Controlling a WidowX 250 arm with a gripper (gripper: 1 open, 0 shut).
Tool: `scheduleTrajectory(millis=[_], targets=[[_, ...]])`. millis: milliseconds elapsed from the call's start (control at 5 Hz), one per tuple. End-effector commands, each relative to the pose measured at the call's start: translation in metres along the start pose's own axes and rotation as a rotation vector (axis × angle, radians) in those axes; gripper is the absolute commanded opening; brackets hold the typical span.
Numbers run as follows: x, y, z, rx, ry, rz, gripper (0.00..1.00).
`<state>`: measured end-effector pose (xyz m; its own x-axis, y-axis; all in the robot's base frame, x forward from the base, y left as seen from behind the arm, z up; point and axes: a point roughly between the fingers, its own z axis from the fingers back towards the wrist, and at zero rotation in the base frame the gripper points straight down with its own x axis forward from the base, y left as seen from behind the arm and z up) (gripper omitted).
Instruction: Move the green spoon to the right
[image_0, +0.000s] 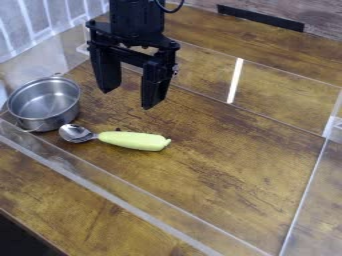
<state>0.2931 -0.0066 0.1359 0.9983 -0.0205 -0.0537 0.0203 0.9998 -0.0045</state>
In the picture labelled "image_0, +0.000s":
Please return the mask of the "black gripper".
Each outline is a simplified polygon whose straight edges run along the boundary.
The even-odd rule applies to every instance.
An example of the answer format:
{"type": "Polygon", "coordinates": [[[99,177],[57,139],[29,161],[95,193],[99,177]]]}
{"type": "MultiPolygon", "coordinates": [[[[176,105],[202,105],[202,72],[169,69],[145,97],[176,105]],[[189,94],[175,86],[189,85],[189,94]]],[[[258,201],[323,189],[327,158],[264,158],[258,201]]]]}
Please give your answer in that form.
{"type": "Polygon", "coordinates": [[[96,83],[103,93],[111,92],[121,83],[121,64],[143,67],[141,107],[148,110],[164,99],[176,66],[180,45],[160,32],[125,37],[111,32],[105,22],[85,23],[91,39],[88,51],[96,83]],[[133,51],[132,47],[156,48],[153,55],[133,51]]]}

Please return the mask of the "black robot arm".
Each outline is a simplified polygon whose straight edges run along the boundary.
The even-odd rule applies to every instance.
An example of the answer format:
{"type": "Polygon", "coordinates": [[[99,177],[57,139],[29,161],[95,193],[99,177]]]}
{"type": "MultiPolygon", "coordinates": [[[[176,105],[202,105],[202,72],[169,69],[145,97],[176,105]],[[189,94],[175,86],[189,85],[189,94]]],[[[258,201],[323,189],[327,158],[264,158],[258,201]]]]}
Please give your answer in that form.
{"type": "Polygon", "coordinates": [[[177,72],[180,45],[163,35],[164,14],[183,6],[164,8],[165,0],[109,0],[109,22],[89,20],[87,41],[99,89],[111,92],[121,83],[121,64],[143,69],[140,98],[148,110],[165,98],[177,72]]]}

